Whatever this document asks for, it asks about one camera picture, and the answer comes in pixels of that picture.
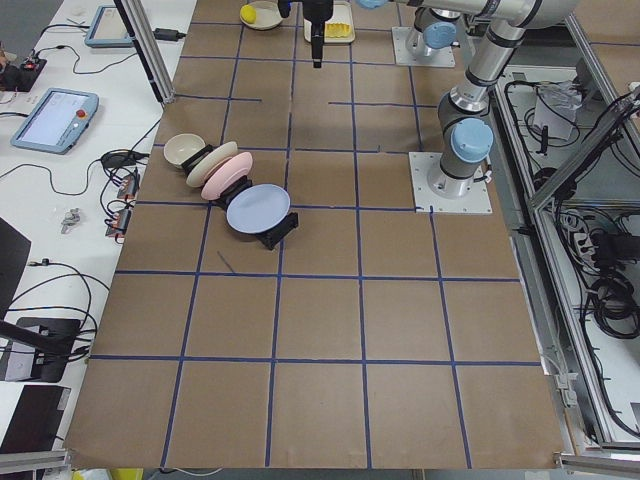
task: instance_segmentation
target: beige bowl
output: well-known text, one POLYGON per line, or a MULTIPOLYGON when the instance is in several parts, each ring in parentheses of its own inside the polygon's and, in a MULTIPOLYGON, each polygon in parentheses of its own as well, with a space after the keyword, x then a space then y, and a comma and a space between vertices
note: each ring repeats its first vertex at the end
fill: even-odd
POLYGON ((174 167, 180 168, 180 165, 196 152, 202 150, 205 145, 204 140, 195 133, 181 133, 171 137, 165 143, 164 158, 174 167))

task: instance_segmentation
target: plate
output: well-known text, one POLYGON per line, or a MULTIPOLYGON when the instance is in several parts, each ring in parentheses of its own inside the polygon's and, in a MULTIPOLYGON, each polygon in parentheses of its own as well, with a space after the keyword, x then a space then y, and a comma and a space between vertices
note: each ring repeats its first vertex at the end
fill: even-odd
POLYGON ((236 142, 227 142, 224 145, 220 145, 193 167, 187 177, 187 185, 194 188, 201 187, 222 166, 225 160, 237 154, 238 144, 236 142))
POLYGON ((242 152, 227 160, 202 188, 202 198, 205 200, 217 200, 222 192, 233 185, 242 176, 251 171, 253 157, 249 152, 242 152))
MULTIPOLYGON (((333 2, 333 16, 326 23, 346 23, 351 26, 351 33, 346 37, 324 37, 324 43, 344 44, 351 43, 356 39, 356 31, 353 26, 353 15, 351 14, 351 5, 343 0, 333 2)), ((311 41, 311 22, 304 21, 304 39, 311 41)))
POLYGON ((283 18, 280 16, 277 3, 258 0, 249 5, 256 9, 256 21, 247 23, 241 18, 240 21, 247 27, 254 30, 270 30, 282 23, 283 18))
POLYGON ((287 215, 291 200, 277 185, 256 185, 234 198, 227 223, 241 233, 260 233, 275 227, 287 215))

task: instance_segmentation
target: light blue plate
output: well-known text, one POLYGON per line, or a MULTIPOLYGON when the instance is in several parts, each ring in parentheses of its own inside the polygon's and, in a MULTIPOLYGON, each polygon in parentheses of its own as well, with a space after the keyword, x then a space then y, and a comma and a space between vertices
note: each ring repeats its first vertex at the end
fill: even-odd
POLYGON ((233 199, 227 222, 241 233, 260 233, 275 227, 287 215, 291 200, 277 185, 256 185, 233 199))

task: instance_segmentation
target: pink plate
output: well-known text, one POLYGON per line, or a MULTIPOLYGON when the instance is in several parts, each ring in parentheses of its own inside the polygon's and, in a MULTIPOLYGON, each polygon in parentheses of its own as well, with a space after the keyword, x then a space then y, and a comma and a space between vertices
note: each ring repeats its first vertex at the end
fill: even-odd
POLYGON ((247 175, 252 166, 253 157, 249 152, 242 152, 231 158, 207 180, 207 183, 202 187, 202 198, 217 200, 233 182, 247 175))

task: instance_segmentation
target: yellow object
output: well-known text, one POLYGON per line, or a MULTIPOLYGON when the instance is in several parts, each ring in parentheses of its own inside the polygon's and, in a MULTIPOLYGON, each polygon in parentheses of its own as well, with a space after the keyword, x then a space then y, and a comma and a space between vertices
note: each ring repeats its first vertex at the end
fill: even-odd
POLYGON ((331 38, 348 37, 351 34, 351 25, 348 23, 325 23, 324 36, 331 38))
POLYGON ((113 480, 142 480, 142 468, 114 468, 109 470, 113 480))
POLYGON ((256 23, 256 9, 251 5, 245 5, 240 9, 240 18, 248 24, 256 23))

